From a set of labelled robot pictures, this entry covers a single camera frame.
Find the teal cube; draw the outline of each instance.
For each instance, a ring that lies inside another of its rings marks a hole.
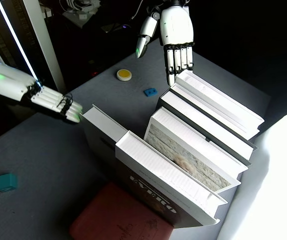
[[[7,192],[18,187],[17,176],[12,173],[0,175],[0,192]]]

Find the light strip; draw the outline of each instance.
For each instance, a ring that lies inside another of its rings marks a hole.
[[[16,35],[16,33],[15,33],[15,30],[13,29],[13,26],[11,25],[11,23],[10,23],[10,21],[9,21],[9,18],[8,18],[7,14],[6,14],[6,12],[5,12],[5,9],[4,9],[4,7],[3,7],[3,5],[2,5],[1,2],[0,2],[0,11],[1,11],[1,13],[2,13],[2,16],[3,16],[4,20],[5,20],[5,22],[6,22],[7,25],[8,25],[8,28],[9,28],[9,30],[10,30],[12,36],[13,36],[13,39],[14,39],[15,43],[17,44],[17,46],[18,46],[18,48],[19,48],[19,50],[20,50],[20,52],[21,52],[21,54],[22,54],[22,56],[23,56],[23,59],[25,60],[25,63],[28,65],[28,68],[29,68],[30,72],[32,73],[32,76],[33,76],[36,80],[38,80],[38,78],[37,78],[37,76],[36,76],[36,74],[35,74],[35,72],[34,72],[34,70],[33,70],[33,67],[31,66],[31,64],[30,64],[30,62],[29,62],[29,60],[28,60],[28,58],[27,58],[27,56],[26,56],[26,54],[25,54],[25,51],[24,51],[22,45],[21,45],[20,42],[19,42],[19,39],[18,39],[18,37],[17,37],[17,35]]]

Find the red leather cover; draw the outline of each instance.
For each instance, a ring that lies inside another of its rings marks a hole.
[[[168,240],[173,226],[114,183],[70,226],[75,240]]]

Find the dark background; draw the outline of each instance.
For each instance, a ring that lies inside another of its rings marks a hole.
[[[52,9],[45,21],[69,91],[132,54],[146,7],[160,3],[144,0],[130,20],[140,0],[102,0],[98,13],[80,29],[62,16],[59,0],[40,2]],[[271,96],[260,130],[287,114],[287,1],[191,0],[188,6],[193,50]],[[108,24],[114,26],[105,33],[101,27]],[[0,134],[20,122],[6,112],[0,109]]]

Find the row of standing books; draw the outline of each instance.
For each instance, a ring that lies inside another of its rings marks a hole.
[[[82,116],[90,148],[175,228],[214,225],[219,193],[240,185],[264,120],[186,70],[158,100],[144,138],[98,107]]]

